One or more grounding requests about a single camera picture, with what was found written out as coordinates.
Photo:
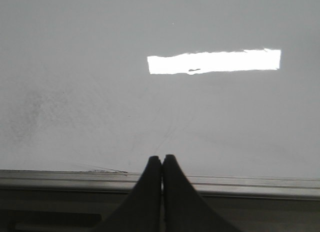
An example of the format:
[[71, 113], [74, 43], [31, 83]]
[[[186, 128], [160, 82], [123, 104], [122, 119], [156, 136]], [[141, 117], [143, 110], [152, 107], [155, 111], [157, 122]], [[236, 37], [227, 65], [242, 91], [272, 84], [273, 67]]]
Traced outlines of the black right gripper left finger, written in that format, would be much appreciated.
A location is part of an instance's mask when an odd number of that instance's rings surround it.
[[151, 156], [124, 202], [94, 231], [159, 231], [162, 164]]

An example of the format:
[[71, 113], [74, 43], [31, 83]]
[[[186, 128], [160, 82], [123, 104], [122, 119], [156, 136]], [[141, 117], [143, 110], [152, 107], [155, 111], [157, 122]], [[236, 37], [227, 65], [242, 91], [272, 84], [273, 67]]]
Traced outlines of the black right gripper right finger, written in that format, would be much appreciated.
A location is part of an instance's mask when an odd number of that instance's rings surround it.
[[166, 231], [239, 231], [205, 203], [174, 155], [165, 156], [162, 172]]

